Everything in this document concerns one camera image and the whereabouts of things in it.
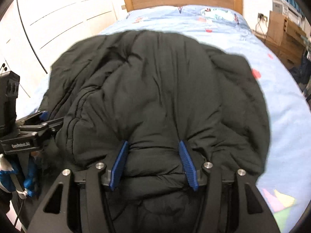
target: red dot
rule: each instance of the red dot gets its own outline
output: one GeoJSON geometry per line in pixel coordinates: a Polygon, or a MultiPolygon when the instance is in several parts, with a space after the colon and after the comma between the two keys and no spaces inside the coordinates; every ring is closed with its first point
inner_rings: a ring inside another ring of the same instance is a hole
{"type": "Polygon", "coordinates": [[[252,69],[252,74],[255,77],[255,79],[259,79],[261,78],[261,74],[259,71],[257,71],[256,69],[252,69]]]}

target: silver screw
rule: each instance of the silver screw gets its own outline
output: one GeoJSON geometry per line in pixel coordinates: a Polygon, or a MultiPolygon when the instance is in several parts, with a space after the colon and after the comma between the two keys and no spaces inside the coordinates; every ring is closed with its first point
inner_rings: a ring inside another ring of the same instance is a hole
{"type": "Polygon", "coordinates": [[[65,169],[63,171],[63,175],[68,176],[70,174],[70,170],[69,169],[65,169]]]}
{"type": "Polygon", "coordinates": [[[211,163],[211,162],[205,162],[205,163],[203,164],[203,166],[204,166],[205,168],[207,168],[207,169],[210,169],[210,168],[213,167],[213,163],[211,163]]]}
{"type": "Polygon", "coordinates": [[[246,174],[246,171],[244,169],[239,169],[238,170],[238,175],[244,176],[246,174]]]}
{"type": "Polygon", "coordinates": [[[96,163],[96,168],[97,169],[102,169],[104,167],[104,163],[103,162],[99,162],[99,163],[96,163]]]}

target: pink triangle pattern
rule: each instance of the pink triangle pattern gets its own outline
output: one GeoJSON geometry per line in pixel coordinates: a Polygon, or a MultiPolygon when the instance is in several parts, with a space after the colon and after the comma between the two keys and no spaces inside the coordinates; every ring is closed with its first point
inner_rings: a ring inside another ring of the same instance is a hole
{"type": "Polygon", "coordinates": [[[272,194],[270,194],[266,189],[263,188],[263,192],[265,194],[265,197],[267,198],[270,206],[272,207],[273,211],[279,212],[283,209],[285,209],[285,207],[283,206],[283,204],[278,200],[278,198],[276,198],[275,196],[273,196],[272,194]]]}

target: black puffer jacket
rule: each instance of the black puffer jacket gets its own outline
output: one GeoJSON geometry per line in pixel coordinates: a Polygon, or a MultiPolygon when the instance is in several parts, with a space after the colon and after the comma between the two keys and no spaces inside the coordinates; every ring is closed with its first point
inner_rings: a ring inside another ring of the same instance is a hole
{"type": "Polygon", "coordinates": [[[109,197],[120,233],[192,231],[201,193],[187,183],[180,140],[224,169],[264,171],[268,116],[247,61],[182,35],[83,40],[52,65],[47,100],[50,119],[65,117],[56,144],[76,166],[129,141],[123,178],[109,197]]]}

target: bed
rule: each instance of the bed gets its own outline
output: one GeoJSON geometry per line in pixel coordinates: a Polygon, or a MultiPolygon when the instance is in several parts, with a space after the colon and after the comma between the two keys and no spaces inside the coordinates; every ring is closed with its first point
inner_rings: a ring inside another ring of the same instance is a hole
{"type": "MultiPolygon", "coordinates": [[[[124,0],[128,15],[101,32],[177,32],[243,55],[264,94],[271,143],[266,171],[257,187],[282,233],[290,232],[311,200],[311,114],[298,86],[279,59],[251,32],[242,0],[124,0]]],[[[35,111],[48,88],[48,76],[19,115],[35,111]]]]}

